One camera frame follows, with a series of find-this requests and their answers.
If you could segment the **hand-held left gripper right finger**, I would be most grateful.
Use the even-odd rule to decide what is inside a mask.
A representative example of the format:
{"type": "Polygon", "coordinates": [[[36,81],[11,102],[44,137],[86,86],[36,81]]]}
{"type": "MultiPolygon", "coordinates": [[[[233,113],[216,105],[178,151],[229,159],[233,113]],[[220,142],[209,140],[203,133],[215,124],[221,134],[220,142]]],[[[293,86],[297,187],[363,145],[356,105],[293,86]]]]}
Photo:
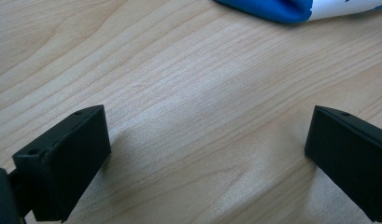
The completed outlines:
{"type": "Polygon", "coordinates": [[[372,221],[382,222],[382,130],[317,105],[304,154],[372,221]]]}

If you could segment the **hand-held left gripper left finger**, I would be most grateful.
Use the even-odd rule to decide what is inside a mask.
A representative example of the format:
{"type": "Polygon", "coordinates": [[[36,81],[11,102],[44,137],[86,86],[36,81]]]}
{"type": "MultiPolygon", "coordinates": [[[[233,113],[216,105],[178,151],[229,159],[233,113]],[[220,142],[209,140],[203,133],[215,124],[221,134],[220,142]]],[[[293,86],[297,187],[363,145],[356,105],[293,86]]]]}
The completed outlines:
{"type": "Polygon", "coordinates": [[[66,221],[111,153],[105,109],[81,109],[13,155],[38,221],[66,221]]]}

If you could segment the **blue T-shirt with white print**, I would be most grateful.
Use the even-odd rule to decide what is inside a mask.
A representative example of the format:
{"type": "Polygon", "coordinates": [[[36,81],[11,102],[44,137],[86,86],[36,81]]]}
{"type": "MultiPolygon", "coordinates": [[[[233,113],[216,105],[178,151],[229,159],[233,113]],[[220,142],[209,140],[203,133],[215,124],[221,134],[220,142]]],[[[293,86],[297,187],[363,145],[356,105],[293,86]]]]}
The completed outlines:
{"type": "Polygon", "coordinates": [[[314,21],[382,8],[382,0],[215,0],[251,15],[284,23],[314,21]]]}

